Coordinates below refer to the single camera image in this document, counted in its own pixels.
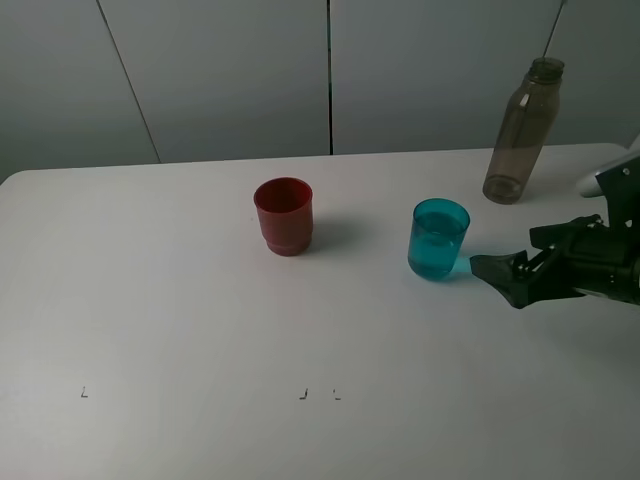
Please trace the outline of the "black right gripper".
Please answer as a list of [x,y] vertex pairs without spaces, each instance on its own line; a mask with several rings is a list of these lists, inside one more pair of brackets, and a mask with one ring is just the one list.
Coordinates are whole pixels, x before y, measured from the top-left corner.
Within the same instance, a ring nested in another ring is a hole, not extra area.
[[639,236],[628,228],[614,230],[591,215],[532,228],[529,238],[546,250],[531,259],[526,251],[470,258],[471,273],[512,307],[584,295],[639,304]]

